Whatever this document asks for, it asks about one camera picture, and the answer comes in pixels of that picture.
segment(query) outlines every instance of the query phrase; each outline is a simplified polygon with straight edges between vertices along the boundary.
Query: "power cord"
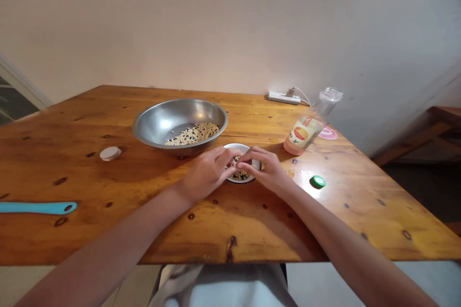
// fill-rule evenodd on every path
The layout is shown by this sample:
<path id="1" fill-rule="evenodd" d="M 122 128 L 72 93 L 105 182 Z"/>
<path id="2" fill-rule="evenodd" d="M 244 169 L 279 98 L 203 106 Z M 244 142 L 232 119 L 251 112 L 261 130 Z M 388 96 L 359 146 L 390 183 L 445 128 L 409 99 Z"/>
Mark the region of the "power cord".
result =
<path id="1" fill-rule="evenodd" d="M 304 94 L 304 92 L 303 92 L 300 88 L 297 88 L 296 86 L 294 86 L 294 87 L 291 88 L 291 90 L 292 90 L 292 89 L 298 90 L 298 91 L 306 98 L 306 100 L 307 100 L 307 101 L 306 101 L 306 100 L 303 100 L 303 99 L 301 98 L 301 101 L 307 103 L 308 106 L 311 106 L 311 101 L 309 101 L 309 98 Z"/>

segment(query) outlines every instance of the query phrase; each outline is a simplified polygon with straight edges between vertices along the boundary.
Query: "white lid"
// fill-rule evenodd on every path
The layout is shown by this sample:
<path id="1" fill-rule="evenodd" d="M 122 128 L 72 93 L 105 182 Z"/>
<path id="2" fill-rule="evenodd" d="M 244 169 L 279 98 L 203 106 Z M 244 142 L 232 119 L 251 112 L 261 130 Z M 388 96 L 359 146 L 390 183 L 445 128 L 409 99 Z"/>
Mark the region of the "white lid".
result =
<path id="1" fill-rule="evenodd" d="M 101 157 L 103 161 L 111 161 L 117 158 L 118 156 L 120 156 L 120 154 L 121 154 L 121 150 L 118 147 L 111 146 L 101 151 L 101 153 L 99 154 L 99 157 Z"/>

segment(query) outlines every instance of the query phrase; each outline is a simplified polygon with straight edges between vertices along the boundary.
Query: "left hand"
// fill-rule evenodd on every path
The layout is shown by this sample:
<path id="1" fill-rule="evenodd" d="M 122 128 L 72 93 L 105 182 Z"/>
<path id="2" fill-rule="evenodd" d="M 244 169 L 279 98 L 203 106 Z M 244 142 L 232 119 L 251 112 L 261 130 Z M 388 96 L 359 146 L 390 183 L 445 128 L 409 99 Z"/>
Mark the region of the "left hand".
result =
<path id="1" fill-rule="evenodd" d="M 194 203 L 206 198 L 231 174 L 240 170 L 235 165 L 225 169 L 234 156 L 242 156 L 242 152 L 219 146 L 203 153 L 180 182 L 181 191 Z"/>

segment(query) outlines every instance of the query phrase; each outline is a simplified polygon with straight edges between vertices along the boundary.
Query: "spatula handle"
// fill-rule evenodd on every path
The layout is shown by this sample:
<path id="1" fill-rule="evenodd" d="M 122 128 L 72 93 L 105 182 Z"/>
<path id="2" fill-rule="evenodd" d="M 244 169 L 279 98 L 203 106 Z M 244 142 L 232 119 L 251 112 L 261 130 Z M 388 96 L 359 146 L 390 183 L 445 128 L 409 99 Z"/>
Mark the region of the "spatula handle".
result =
<path id="1" fill-rule="evenodd" d="M 70 202 L 57 203 L 12 203 L 0 202 L 0 213 L 50 213 L 67 214 L 77 208 L 77 204 Z"/>

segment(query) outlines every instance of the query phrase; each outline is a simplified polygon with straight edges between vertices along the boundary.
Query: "bottle cap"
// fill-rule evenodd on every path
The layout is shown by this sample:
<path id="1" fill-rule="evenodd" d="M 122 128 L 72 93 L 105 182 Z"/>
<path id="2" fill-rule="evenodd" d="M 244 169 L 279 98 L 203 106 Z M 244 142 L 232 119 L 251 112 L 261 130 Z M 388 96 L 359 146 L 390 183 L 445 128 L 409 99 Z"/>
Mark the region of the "bottle cap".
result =
<path id="1" fill-rule="evenodd" d="M 321 188 L 325 187 L 325 185 L 327 184 L 325 179 L 323 177 L 319 176 L 319 175 L 314 175 L 313 177 L 311 177 L 309 182 L 316 189 L 321 189 Z"/>
<path id="2" fill-rule="evenodd" d="M 103 161 L 112 161 L 120 156 L 120 154 L 121 150 L 118 147 L 111 146 L 101 151 L 99 157 L 101 157 Z"/>

